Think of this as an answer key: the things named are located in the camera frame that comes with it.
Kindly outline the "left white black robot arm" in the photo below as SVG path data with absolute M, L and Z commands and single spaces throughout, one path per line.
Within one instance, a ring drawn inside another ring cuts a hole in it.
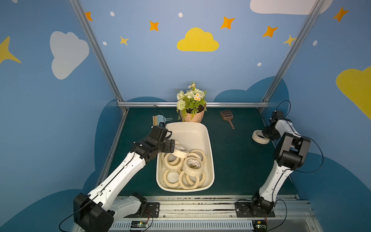
M 114 203 L 129 181 L 159 153 L 172 153 L 175 140 L 163 126 L 153 126 L 143 140 L 135 142 L 121 164 L 87 195 L 80 193 L 73 201 L 73 221 L 86 232 L 107 232 L 117 220 L 146 213 L 147 199 L 134 193 Z

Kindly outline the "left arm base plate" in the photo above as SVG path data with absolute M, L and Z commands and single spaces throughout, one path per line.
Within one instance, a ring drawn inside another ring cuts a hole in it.
M 148 217 L 149 213 L 152 215 L 152 218 L 159 217 L 160 203 L 149 202 L 141 204 L 137 213 L 128 215 L 125 218 L 145 218 Z

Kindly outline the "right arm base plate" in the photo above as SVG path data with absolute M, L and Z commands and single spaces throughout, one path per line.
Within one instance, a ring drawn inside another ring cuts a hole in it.
M 235 202 L 235 211 L 238 218 L 274 218 L 275 213 L 271 210 L 269 213 L 265 208 L 252 206 L 250 202 Z

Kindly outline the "white plastic storage box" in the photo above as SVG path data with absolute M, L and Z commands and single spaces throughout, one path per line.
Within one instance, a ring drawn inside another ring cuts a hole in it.
M 174 122 L 166 126 L 175 140 L 174 153 L 157 157 L 156 181 L 169 192 L 195 192 L 210 188 L 215 179 L 208 129 L 201 123 Z

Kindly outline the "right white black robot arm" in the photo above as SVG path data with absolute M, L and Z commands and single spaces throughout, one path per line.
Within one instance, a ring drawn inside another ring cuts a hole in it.
M 270 214 L 280 188 L 291 173 L 302 167 L 311 144 L 310 139 L 294 129 L 291 120 L 284 117 L 284 112 L 273 111 L 269 122 L 264 130 L 255 130 L 252 134 L 252 139 L 262 145 L 278 141 L 273 153 L 272 170 L 251 199 L 249 211 L 255 217 Z

